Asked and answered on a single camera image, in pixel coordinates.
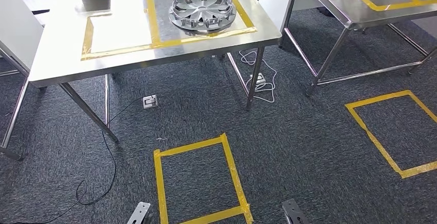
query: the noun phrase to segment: floor outlet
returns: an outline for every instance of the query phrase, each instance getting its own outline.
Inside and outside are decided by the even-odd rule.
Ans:
[[[148,109],[158,106],[158,98],[156,95],[151,95],[143,98],[143,108]]]
[[[257,85],[261,83],[266,83],[266,80],[262,73],[258,73]]]

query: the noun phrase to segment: black cable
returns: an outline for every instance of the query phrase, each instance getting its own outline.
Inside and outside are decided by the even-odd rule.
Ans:
[[[79,183],[79,185],[77,186],[77,188],[76,188],[76,199],[77,199],[77,202],[80,203],[80,204],[82,204],[82,205],[91,205],[91,204],[95,204],[95,203],[97,203],[98,201],[100,201],[102,198],[104,198],[104,197],[106,196],[106,194],[108,194],[108,193],[111,191],[112,186],[114,185],[115,176],[117,175],[117,164],[115,163],[114,155],[112,155],[112,152],[111,152],[111,150],[110,150],[109,147],[108,147],[108,143],[106,142],[105,135],[103,134],[103,131],[102,131],[102,136],[103,136],[103,141],[105,141],[106,148],[108,149],[109,154],[111,155],[111,157],[112,157],[112,161],[113,161],[113,163],[114,163],[114,175],[112,176],[111,185],[109,186],[108,190],[107,190],[105,193],[103,193],[103,195],[101,195],[100,197],[98,197],[96,200],[91,201],[91,202],[87,202],[87,203],[85,203],[85,202],[81,202],[80,200],[82,199],[82,197],[79,199],[79,197],[78,197],[78,195],[77,195],[77,191],[79,190],[79,187],[82,185],[82,183],[85,182],[85,179],[82,180],[82,181]]]
[[[130,104],[128,104],[128,105],[127,105],[123,110],[121,110],[119,113],[117,113],[116,116],[114,116],[110,121],[108,121],[108,124],[111,123],[111,122],[112,122],[112,121],[113,121],[113,120],[114,120],[118,115],[120,115],[122,112],[124,112],[128,107],[130,107],[130,106],[131,106],[135,101],[137,101],[137,100],[139,100],[139,99],[142,99],[142,97],[141,97],[141,98],[138,98],[138,99],[135,99],[135,100],[132,101]],[[77,191],[79,190],[79,187],[82,185],[82,183],[85,182],[85,180],[82,180],[82,181],[79,183],[79,185],[77,186],[77,188],[76,188],[76,199],[77,199],[77,202],[76,202],[75,204],[73,204],[71,207],[69,207],[69,209],[67,209],[64,213],[62,213],[62,214],[56,216],[55,218],[53,218],[53,219],[51,219],[51,220],[49,220],[49,221],[45,221],[45,222],[13,222],[13,223],[9,223],[9,224],[47,224],[47,223],[50,223],[50,222],[52,222],[52,221],[58,219],[59,217],[63,216],[65,213],[67,213],[68,211],[70,211],[70,210],[71,210],[74,206],[76,206],[78,203],[80,203],[80,204],[82,204],[82,205],[92,205],[92,204],[95,204],[95,203],[99,202],[102,198],[104,198],[104,197],[105,197],[105,196],[106,196],[106,195],[111,191],[112,186],[114,185],[115,176],[117,175],[117,164],[115,163],[114,155],[112,154],[111,150],[109,149],[108,143],[106,142],[105,134],[103,133],[103,131],[102,131],[102,136],[103,136],[103,141],[105,142],[106,148],[108,149],[109,154],[111,155],[111,157],[112,157],[112,161],[113,161],[113,163],[114,163],[114,175],[113,175],[113,177],[112,177],[111,185],[109,186],[108,190],[107,190],[105,193],[103,193],[103,195],[101,195],[101,196],[98,197],[96,200],[91,201],[91,202],[87,202],[87,203],[81,202],[82,198],[83,198],[83,197],[85,196],[85,194],[87,193],[87,185],[85,184],[85,191],[84,191],[84,193],[82,194],[82,196],[79,198],[78,195],[77,195]]]

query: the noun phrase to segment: metal stand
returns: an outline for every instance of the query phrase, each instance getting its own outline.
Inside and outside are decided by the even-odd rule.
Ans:
[[[282,209],[284,209],[288,224],[309,224],[308,219],[302,213],[294,199],[283,202]]]
[[[109,74],[105,75],[105,123],[109,129],[109,123],[111,119],[109,117]]]
[[[342,77],[337,77],[337,78],[333,78],[333,79],[323,80],[322,79],[323,75],[325,74],[326,70],[330,66],[330,64],[333,61],[335,55],[339,51],[341,45],[345,41],[345,39],[346,39],[347,35],[349,34],[350,30],[348,30],[347,28],[343,29],[343,32],[341,33],[340,37],[337,39],[337,42],[335,43],[334,47],[332,48],[331,52],[329,53],[328,57],[326,58],[325,62],[323,63],[322,68],[319,70],[319,72],[317,72],[314,69],[314,67],[312,66],[311,62],[308,60],[308,58],[305,55],[305,53],[303,52],[303,50],[300,48],[300,46],[297,43],[296,39],[290,33],[290,30],[288,29],[288,25],[289,25],[289,22],[290,22],[291,12],[293,11],[294,1],[295,0],[290,0],[289,6],[288,6],[287,16],[285,18],[284,30],[282,31],[282,38],[279,41],[279,48],[282,48],[283,40],[284,40],[285,36],[287,36],[291,40],[293,45],[296,47],[296,49],[299,52],[300,56],[305,61],[305,64],[307,65],[307,67],[310,69],[310,71],[311,71],[312,75],[314,76],[314,78],[313,78],[313,81],[312,81],[309,89],[306,91],[307,96],[310,96],[313,93],[313,91],[316,88],[316,86],[323,85],[323,84],[328,84],[328,83],[333,83],[333,82],[337,82],[337,81],[354,79],[354,78],[358,78],[358,77],[369,76],[369,75],[379,74],[379,73],[388,72],[388,71],[394,71],[394,70],[398,70],[398,69],[406,68],[406,67],[412,67],[412,69],[409,71],[409,73],[412,74],[412,72],[415,69],[417,69],[420,65],[424,64],[426,61],[428,61],[429,59],[431,59],[432,57],[437,55],[437,47],[434,48],[430,53],[428,53],[428,52],[426,52],[426,50],[424,50],[416,42],[414,42],[412,39],[410,39],[408,36],[406,36],[402,31],[400,31],[393,24],[387,24],[392,30],[394,30],[398,35],[400,35],[404,40],[406,40],[416,50],[418,50],[422,55],[424,55],[425,58],[422,61],[418,61],[418,62],[406,63],[406,64],[397,65],[397,66],[393,66],[393,67],[382,68],[380,70],[369,71],[369,72],[364,72],[364,73],[358,73],[358,74],[353,74],[353,75],[348,75],[348,76],[342,76]]]
[[[88,106],[88,104],[76,93],[76,91],[68,83],[59,84],[61,88],[76,102],[76,104],[114,141],[118,142],[119,139],[112,133],[112,131],[106,126],[106,124],[94,113],[94,111]]]
[[[248,89],[246,86],[246,83],[243,80],[243,77],[241,76],[240,70],[238,69],[237,64],[235,63],[235,61],[232,57],[232,54],[227,53],[226,55],[228,56],[229,61],[231,62],[232,67],[237,74],[238,80],[240,81],[240,84],[243,87],[244,93],[247,96],[246,110],[250,110],[251,105],[252,105],[252,101],[253,101],[254,95],[255,95],[255,87],[256,87],[256,83],[257,83],[257,78],[253,77],[251,79],[250,87]],[[258,76],[258,74],[259,74],[263,55],[264,55],[264,47],[259,47],[258,51],[257,51],[257,58],[255,61],[255,66],[254,66],[254,73],[252,74],[253,76]]]
[[[127,224],[149,224],[150,219],[150,203],[139,202]]]
[[[18,114],[20,113],[21,104],[23,103],[24,95],[26,94],[26,91],[27,91],[27,86],[29,85],[29,82],[27,81],[27,76],[29,75],[29,73],[18,62],[16,62],[12,57],[7,55],[6,52],[4,50],[2,50],[1,48],[0,48],[0,56],[2,56],[6,61],[8,61],[8,63],[10,63],[12,66],[14,66],[16,68],[16,70],[13,70],[13,71],[7,71],[7,72],[0,73],[0,77],[14,75],[14,74],[18,74],[18,73],[22,73],[26,77],[26,79],[24,80],[23,86],[21,87],[21,91],[20,91],[20,94],[18,96],[18,100],[16,101],[14,111],[12,112],[11,120],[9,121],[9,125],[6,128],[6,133],[5,133],[5,136],[3,137],[2,144],[0,145],[0,153],[3,153],[4,155],[6,155],[7,157],[9,157],[13,160],[21,161],[21,160],[23,160],[23,157],[20,154],[15,153],[15,152],[7,149],[7,147],[8,147],[12,132],[13,132],[13,128],[15,126],[15,122],[18,118]]]

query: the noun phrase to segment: electrical cord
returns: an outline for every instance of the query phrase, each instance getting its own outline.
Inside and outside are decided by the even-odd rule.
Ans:
[[[242,51],[239,51],[238,53],[241,56],[241,59],[240,59],[241,62],[247,63],[249,65],[254,65],[255,64],[256,58],[257,58],[257,52],[256,51],[253,50],[253,51],[250,51],[250,52],[248,52],[247,54],[244,54],[244,55],[242,54]],[[255,57],[254,57],[253,60],[249,60],[247,58],[247,56],[249,56],[250,54],[255,54]],[[258,96],[254,96],[254,98],[262,99],[264,101],[267,101],[268,103],[274,103],[275,102],[274,90],[276,88],[275,77],[278,74],[278,72],[274,68],[270,67],[270,65],[267,64],[267,62],[264,59],[262,61],[265,63],[265,65],[267,65],[267,67],[269,67],[271,70],[273,70],[273,72],[275,72],[275,74],[273,75],[272,83],[270,83],[270,82],[263,82],[263,83],[260,83],[260,84],[256,84],[255,85],[255,92],[271,91],[272,92],[272,100],[264,99],[264,98],[261,98],[261,97],[258,97]],[[247,84],[252,80],[252,77],[246,82],[246,87],[247,87]]]
[[[122,112],[124,112],[128,107],[130,107],[130,106],[131,106],[135,101],[140,100],[140,99],[142,99],[142,97],[133,100],[133,101],[132,101],[130,104],[128,104],[128,105],[127,105],[123,110],[121,110],[119,113],[117,113],[117,115],[114,116],[114,117],[113,117],[113,118],[112,118],[108,123],[111,123],[111,122],[112,122],[116,117],[118,117]],[[111,185],[110,185],[109,188],[106,190],[106,192],[103,193],[103,195],[101,195],[100,197],[98,197],[97,199],[95,199],[95,200],[93,200],[93,201],[91,201],[91,202],[81,202],[82,198],[83,198],[83,197],[85,196],[85,194],[87,193],[87,185],[85,184],[85,191],[83,192],[83,194],[82,194],[81,197],[78,196],[78,190],[79,190],[80,186],[85,182],[85,180],[82,180],[82,181],[79,183],[79,185],[77,186],[77,188],[76,188],[76,200],[77,200],[77,201],[76,201],[73,205],[71,205],[71,207],[69,207],[66,211],[64,211],[62,214],[56,216],[55,218],[53,218],[53,219],[51,219],[51,220],[45,221],[45,222],[20,222],[20,221],[18,221],[18,222],[13,222],[13,223],[8,223],[8,224],[47,224],[47,223],[50,223],[50,222],[52,222],[52,221],[54,221],[54,220],[60,218],[61,216],[63,216],[65,213],[67,213],[68,211],[70,211],[74,206],[76,206],[76,205],[78,205],[78,204],[82,204],[82,205],[92,205],[92,204],[95,204],[95,203],[99,202],[102,198],[104,198],[104,197],[105,197],[105,196],[106,196],[106,195],[111,191],[111,189],[112,189],[112,187],[113,187],[113,185],[114,185],[115,176],[116,176],[116,174],[117,174],[117,164],[116,164],[116,162],[115,162],[114,155],[112,154],[111,150],[109,149],[108,143],[106,142],[105,134],[103,133],[103,131],[102,131],[102,137],[103,137],[103,141],[105,142],[106,148],[108,149],[109,154],[111,155],[111,157],[112,157],[112,161],[113,161],[113,163],[114,163],[114,175],[113,175],[113,177],[112,177]]]

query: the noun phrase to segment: carpet floor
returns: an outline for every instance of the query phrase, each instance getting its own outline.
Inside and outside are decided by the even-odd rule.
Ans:
[[[427,50],[436,44],[412,22],[397,26]],[[293,13],[290,29],[320,68],[342,25],[317,10],[305,10]],[[139,201],[152,204],[152,223],[159,223],[153,151],[224,132],[256,223],[285,223],[281,203],[290,198],[311,223],[437,222],[437,170],[402,179],[345,107],[411,90],[437,113],[435,61],[413,76],[401,70],[333,83],[308,98],[304,91],[311,74],[290,41],[284,49],[267,47],[264,58],[278,71],[275,102],[256,99],[250,112],[244,110],[245,95],[228,60],[207,57],[118,74],[110,82],[111,116],[151,94],[157,94],[159,107],[143,110],[137,101],[112,122],[120,139],[118,144],[107,139],[117,164],[112,190],[98,203],[77,205],[53,223],[126,223]],[[419,58],[388,27],[370,28],[365,35],[351,33],[327,77]],[[248,79],[252,67],[237,64]],[[265,64],[261,72],[272,79]],[[2,78],[0,134],[22,81],[20,75]],[[104,77],[72,86],[103,117]],[[437,160],[436,123],[408,97],[357,112],[402,170]],[[58,86],[29,88],[9,148],[26,158],[15,162],[0,157],[0,223],[51,219],[75,203],[82,180],[87,186],[83,200],[91,201],[112,179],[113,162],[102,133]],[[162,169],[170,223],[238,205],[220,146],[165,157]],[[245,219],[238,215],[219,223]]]

